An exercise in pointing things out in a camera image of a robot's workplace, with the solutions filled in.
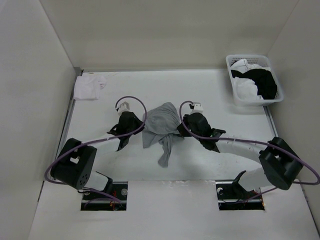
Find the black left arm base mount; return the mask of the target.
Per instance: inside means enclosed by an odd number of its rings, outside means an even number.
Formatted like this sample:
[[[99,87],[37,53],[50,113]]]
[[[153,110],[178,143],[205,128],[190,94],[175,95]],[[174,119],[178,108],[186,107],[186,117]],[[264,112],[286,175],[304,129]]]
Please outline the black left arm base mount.
[[[93,172],[83,189],[81,211],[126,211],[128,183],[113,181],[99,172]]]

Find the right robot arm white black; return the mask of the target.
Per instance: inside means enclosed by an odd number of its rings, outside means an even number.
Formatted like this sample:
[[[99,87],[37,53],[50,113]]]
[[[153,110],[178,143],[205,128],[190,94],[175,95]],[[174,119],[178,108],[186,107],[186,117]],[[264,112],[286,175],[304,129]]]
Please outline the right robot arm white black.
[[[225,130],[212,128],[199,112],[184,115],[177,130],[182,137],[191,137],[190,133],[201,136],[197,140],[209,151],[240,156],[260,164],[255,170],[241,171],[235,178],[231,190],[238,198],[268,186],[288,190],[303,168],[298,160],[273,147],[231,140],[233,136]]]

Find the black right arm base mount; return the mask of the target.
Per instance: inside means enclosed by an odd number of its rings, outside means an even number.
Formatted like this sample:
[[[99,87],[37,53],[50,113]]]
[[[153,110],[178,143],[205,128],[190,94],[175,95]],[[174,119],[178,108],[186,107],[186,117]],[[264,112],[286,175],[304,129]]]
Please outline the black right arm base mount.
[[[218,182],[216,184],[216,193],[218,208],[220,211],[264,211],[265,206],[263,198],[256,196],[258,193],[254,190],[246,191],[239,181],[246,171],[240,172],[236,178],[231,181]]]

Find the grey tank top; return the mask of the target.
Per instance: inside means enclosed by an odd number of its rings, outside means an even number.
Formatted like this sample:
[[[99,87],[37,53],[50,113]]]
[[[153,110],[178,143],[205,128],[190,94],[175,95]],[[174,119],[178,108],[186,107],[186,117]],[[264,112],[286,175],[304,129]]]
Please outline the grey tank top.
[[[162,145],[163,154],[158,160],[162,168],[167,168],[173,144],[184,140],[177,127],[180,117],[176,107],[171,102],[165,102],[144,115],[146,118],[142,131],[142,147],[144,149],[159,143]]]

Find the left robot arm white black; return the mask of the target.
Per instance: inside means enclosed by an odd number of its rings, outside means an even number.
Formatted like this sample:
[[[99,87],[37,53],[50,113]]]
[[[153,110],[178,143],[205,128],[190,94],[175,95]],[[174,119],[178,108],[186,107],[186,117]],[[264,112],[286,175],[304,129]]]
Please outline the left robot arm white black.
[[[93,171],[96,159],[108,153],[121,151],[132,135],[140,133],[144,123],[131,111],[120,114],[118,123],[102,136],[107,141],[82,143],[70,138],[63,146],[58,159],[49,170],[50,176],[76,190],[94,189],[100,199],[108,199],[112,195],[112,179],[102,173]]]

